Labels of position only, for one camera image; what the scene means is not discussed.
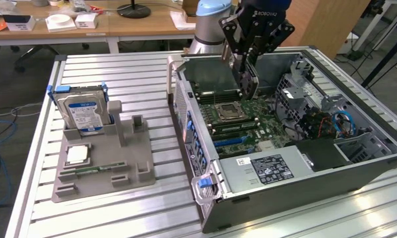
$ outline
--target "metal table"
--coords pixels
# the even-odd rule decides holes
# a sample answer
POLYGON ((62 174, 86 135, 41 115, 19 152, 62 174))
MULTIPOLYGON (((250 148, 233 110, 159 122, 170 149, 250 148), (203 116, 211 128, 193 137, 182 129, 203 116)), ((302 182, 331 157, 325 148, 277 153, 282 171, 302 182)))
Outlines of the metal table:
MULTIPOLYGON (((397 116, 378 105, 334 63, 307 47, 331 73, 397 129, 397 116)), ((157 182, 106 195, 50 201, 63 121, 47 97, 19 183, 5 237, 383 237, 397 235, 397 169, 362 189, 213 234, 199 232, 189 182, 165 100, 166 56, 181 52, 67 56, 54 62, 49 84, 97 85, 122 101, 122 119, 147 119, 157 182)), ((314 71, 327 94, 335 87, 314 71)))

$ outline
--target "white box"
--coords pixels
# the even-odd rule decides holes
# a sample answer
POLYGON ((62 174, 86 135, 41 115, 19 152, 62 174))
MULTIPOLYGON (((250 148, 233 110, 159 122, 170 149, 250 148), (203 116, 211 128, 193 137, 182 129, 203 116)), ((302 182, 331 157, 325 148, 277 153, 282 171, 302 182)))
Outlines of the white box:
POLYGON ((77 19, 74 20, 74 24, 77 28, 91 28, 94 29, 97 27, 97 14, 81 14, 77 16, 77 19))
POLYGON ((347 54, 350 52, 351 47, 355 44, 357 40, 358 40, 358 36, 354 35, 353 33, 350 33, 343 41, 342 47, 337 54, 338 55, 347 54))
POLYGON ((62 23, 54 23, 46 18, 45 23, 47 32, 70 31, 77 29, 71 19, 62 23))
POLYGON ((22 18, 17 19, 18 17, 23 16, 11 16, 15 17, 14 20, 10 22, 5 22, 9 31, 31 31, 34 27, 35 20, 33 16, 29 16, 29 20, 23 20, 22 18))

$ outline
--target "floor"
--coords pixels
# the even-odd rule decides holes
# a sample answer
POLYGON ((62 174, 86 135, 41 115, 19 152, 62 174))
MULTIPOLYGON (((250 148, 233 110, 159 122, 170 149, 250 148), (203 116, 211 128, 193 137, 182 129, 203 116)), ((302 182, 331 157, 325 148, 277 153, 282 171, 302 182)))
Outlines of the floor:
MULTIPOLYGON (((361 34, 365 27, 369 24, 370 19, 361 19, 354 32, 361 34)), ((371 39, 375 33, 383 29, 385 23, 379 22, 375 27, 369 39, 371 39)), ((393 32, 391 36, 387 38, 385 44, 377 52, 371 53, 373 59, 366 60, 362 67, 359 68, 359 73, 362 77, 366 77, 371 72, 374 66, 379 62, 381 58, 386 54, 387 50, 391 48, 397 41, 397 30, 393 32)), ((119 44, 121 52, 133 51, 157 51, 159 49, 158 41, 149 42, 125 42, 119 44)), ((185 46, 185 41, 170 41, 170 50, 179 50, 185 46)), ((42 50, 38 52, 33 58, 30 58, 23 66, 26 68, 25 73, 17 73, 11 70, 11 62, 18 58, 18 56, 29 49, 27 46, 19 47, 19 52, 13 53, 9 47, 1 47, 0 49, 0 108, 1 107, 17 107, 27 103, 41 102, 43 99, 45 87, 47 82, 47 77, 50 74, 53 55, 42 50)), ((81 44, 66 44, 55 45, 54 49, 65 55, 75 54, 105 54, 107 53, 107 47, 105 43, 91 43, 90 48, 83 50, 81 44)), ((342 56, 337 57, 338 60, 346 61, 342 56)), ((361 59, 355 62, 350 61, 354 66, 358 66, 361 59)), ((387 69, 397 62, 397 55, 394 56, 391 63, 385 67, 387 69)), ((341 68, 351 73, 354 69, 346 63, 338 63, 341 68)), ((353 75, 357 81, 362 81, 357 74, 353 75)), ((389 74, 382 78, 378 84, 371 88, 379 101, 391 109, 397 114, 397 69, 389 72, 389 74)), ((39 107, 29 107, 19 111, 21 114, 30 114, 39 110, 39 107)), ((11 116, 0 117, 1 120, 13 120, 11 116)), ((11 195, 2 206, 0 207, 0 237, 3 236, 7 220, 11 211, 11 203, 15 198, 18 182, 22 175, 23 164, 29 152, 30 141, 34 133, 37 115, 30 117, 17 118, 17 131, 14 136, 0 145, 0 155, 5 160, 7 174, 11 184, 11 195)), ((6 127, 7 124, 0 123, 0 131, 6 127)), ((0 199, 6 195, 6 182, 3 174, 0 173, 0 199)))

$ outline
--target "lamp base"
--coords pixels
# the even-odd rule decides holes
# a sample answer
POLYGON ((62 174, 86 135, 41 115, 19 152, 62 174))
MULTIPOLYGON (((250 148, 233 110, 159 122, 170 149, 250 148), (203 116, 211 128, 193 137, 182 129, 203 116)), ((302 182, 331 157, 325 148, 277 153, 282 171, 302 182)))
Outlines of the lamp base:
POLYGON ((143 18, 151 14, 151 10, 146 6, 139 4, 134 5, 134 9, 131 8, 130 4, 125 4, 117 9, 121 9, 117 10, 117 14, 127 18, 143 18))

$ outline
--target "hard drive label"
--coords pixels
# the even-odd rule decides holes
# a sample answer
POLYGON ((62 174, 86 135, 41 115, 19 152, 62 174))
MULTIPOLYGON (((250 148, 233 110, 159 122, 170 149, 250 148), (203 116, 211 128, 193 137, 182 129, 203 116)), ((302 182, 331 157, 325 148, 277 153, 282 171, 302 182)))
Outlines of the hard drive label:
POLYGON ((101 118, 95 113, 95 109, 95 102, 69 104, 71 118, 81 131, 95 131, 102 128, 101 118))
POLYGON ((251 160, 251 165, 263 185, 294 177, 281 155, 251 160))

